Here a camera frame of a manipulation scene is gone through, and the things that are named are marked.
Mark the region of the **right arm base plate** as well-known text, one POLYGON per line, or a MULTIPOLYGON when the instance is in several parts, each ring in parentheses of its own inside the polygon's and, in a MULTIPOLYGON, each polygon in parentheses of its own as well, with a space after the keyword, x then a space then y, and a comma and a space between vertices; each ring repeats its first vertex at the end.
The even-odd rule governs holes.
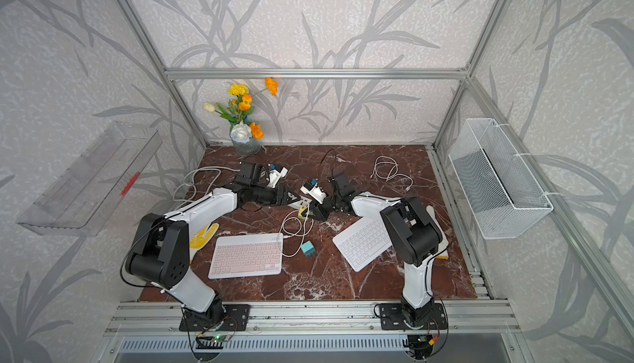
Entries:
POLYGON ((375 305, 374 313, 382 330, 447 330, 447 312, 441 302, 431 300, 414 309, 404 300, 399 303, 375 305))

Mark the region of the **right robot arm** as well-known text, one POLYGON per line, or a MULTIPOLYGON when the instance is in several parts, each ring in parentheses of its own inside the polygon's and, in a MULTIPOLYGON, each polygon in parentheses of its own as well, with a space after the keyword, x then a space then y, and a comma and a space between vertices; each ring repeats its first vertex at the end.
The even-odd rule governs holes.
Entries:
POLYGON ((333 212, 342 212, 381 222, 396 255, 405 264, 403 312, 411 323, 431 313, 432 266, 442 252, 439 246, 443 233, 429 209, 416 196, 392 198, 357 191, 343 173, 332 176, 329 182, 333 188, 330 196, 315 182, 312 184, 309 216, 325 221, 333 212))

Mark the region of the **glass vase with flowers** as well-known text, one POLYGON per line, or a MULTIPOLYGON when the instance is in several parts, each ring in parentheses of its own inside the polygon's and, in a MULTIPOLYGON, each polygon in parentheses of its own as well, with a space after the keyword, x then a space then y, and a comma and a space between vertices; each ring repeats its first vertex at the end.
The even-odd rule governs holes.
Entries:
POLYGON ((229 122, 229 138, 239 157, 247 158, 258 154, 264 132, 261 125, 249 120, 255 110, 254 94, 244 84, 233 84, 229 88, 229 95, 232 98, 227 105, 206 102, 203 109, 229 122))

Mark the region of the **white power strip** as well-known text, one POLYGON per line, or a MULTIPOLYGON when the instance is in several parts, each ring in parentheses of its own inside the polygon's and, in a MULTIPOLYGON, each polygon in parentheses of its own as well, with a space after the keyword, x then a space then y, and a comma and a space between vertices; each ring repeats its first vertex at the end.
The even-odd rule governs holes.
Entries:
POLYGON ((289 204, 292 209, 297 209, 299 211, 306 210, 310 208, 311 199, 302 197, 298 201, 289 204))

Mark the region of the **white wireless keyboard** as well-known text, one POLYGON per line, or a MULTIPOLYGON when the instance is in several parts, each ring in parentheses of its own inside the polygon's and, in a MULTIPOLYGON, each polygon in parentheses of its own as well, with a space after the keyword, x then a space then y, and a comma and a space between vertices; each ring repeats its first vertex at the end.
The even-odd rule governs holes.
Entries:
POLYGON ((382 221, 361 218, 333 238, 348 265, 360 272, 392 246, 382 221))

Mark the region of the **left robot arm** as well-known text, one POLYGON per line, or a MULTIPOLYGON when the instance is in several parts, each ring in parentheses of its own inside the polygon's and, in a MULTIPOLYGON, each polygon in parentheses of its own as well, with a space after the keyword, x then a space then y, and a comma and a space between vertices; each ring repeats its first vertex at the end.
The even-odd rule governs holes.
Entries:
POLYGON ((281 180, 288 169, 268 166, 268 181, 261 180, 264 166, 242 163, 231 183, 167 214, 147 214, 139 222, 134 242, 122 262, 127 272, 168 293, 184 311, 216 323, 226 316, 220 295, 191 270, 190 241, 201 230, 244 204, 285 206, 300 200, 281 180))

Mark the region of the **white work glove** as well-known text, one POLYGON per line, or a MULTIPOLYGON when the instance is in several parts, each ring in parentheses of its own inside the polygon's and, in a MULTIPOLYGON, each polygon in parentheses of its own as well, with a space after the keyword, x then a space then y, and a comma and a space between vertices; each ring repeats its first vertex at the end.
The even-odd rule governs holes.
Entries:
POLYGON ((447 260, 447 259, 449 259, 447 237, 446 237, 444 231, 442 230, 442 228, 441 228, 441 226, 439 224, 439 221, 436 218, 434 207, 432 205, 427 205, 426 206, 426 211, 429 214, 429 216, 432 219, 432 221, 434 221, 434 225, 440 231, 440 235, 441 235, 441 241, 440 241, 440 243, 438 245, 437 257, 438 257, 438 259, 441 259, 441 260, 447 260))

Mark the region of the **teal USB charger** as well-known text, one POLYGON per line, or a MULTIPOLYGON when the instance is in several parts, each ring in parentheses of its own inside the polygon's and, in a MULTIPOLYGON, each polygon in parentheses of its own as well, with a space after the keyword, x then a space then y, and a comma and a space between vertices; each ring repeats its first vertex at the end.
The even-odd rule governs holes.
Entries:
POLYGON ((302 251, 305 257, 313 257, 316 254, 316 249, 312 242, 304 242, 300 246, 300 250, 302 251))

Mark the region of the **aluminium front rail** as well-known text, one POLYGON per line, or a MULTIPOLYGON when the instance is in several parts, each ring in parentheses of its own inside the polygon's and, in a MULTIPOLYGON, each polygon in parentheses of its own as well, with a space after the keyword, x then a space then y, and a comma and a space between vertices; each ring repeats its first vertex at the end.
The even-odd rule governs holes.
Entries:
MULTIPOLYGON (((239 318, 246 324, 243 335, 378 334, 385 327, 402 324, 400 308, 384 302, 287 301, 249 302, 249 313, 239 318)), ((441 333, 519 333, 517 318, 506 300, 446 300, 445 312, 421 330, 441 333)), ((175 303, 122 303, 112 315, 105 335, 178 335, 182 320, 175 303)))

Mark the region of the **clear plastic wall shelf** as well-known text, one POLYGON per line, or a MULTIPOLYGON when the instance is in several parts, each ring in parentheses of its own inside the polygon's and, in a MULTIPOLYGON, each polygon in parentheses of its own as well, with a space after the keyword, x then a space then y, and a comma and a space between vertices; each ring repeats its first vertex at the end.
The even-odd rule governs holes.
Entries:
POLYGON ((98 235, 124 199, 126 183, 162 143, 156 128, 111 123, 17 224, 41 236, 98 235))

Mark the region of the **red pen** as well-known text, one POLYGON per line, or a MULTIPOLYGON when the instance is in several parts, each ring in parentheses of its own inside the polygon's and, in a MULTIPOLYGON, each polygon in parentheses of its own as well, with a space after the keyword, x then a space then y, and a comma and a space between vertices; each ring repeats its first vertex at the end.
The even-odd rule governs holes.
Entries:
POLYGON ((137 173, 135 173, 134 176, 132 176, 132 178, 130 178, 130 180, 126 183, 124 189, 120 193, 120 197, 125 197, 127 195, 127 193, 130 191, 132 186, 135 184, 135 182, 137 181, 139 176, 140 176, 140 173, 137 172, 137 173))

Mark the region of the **pink wireless keyboard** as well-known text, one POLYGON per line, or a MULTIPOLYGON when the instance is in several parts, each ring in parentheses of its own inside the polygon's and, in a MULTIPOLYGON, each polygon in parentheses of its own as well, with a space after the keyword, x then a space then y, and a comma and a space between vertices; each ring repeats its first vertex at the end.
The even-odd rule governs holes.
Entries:
POLYGON ((278 275, 282 272, 282 249, 280 234, 220 237, 216 241, 208 278, 278 275))

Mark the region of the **yellow work glove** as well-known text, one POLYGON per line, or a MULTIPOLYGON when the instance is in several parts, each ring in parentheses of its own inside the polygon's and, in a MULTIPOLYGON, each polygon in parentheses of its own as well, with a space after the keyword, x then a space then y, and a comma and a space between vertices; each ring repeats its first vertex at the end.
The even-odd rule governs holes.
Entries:
POLYGON ((214 237, 218 229, 219 229, 218 223, 212 223, 208 226, 203 227, 194 236, 190 238, 189 248, 193 250, 194 252, 197 252, 203 249, 203 247, 205 247, 206 244, 208 244, 208 242, 211 241, 211 239, 214 237))

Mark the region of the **yellow USB charger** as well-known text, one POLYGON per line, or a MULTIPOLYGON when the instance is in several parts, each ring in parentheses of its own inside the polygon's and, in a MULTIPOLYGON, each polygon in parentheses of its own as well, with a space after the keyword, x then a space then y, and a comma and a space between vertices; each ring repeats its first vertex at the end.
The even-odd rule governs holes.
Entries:
POLYGON ((298 209, 297 217, 301 221, 307 221, 307 219, 309 219, 309 217, 310 217, 310 207, 309 206, 301 206, 300 209, 298 209))

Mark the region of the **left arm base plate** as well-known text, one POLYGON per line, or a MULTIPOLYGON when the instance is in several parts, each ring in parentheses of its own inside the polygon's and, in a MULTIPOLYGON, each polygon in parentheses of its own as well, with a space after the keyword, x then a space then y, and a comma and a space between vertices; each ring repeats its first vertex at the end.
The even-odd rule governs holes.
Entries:
POLYGON ((204 313, 191 309, 183 310, 180 332, 201 333, 207 331, 244 332, 249 320, 250 305, 214 305, 204 313))

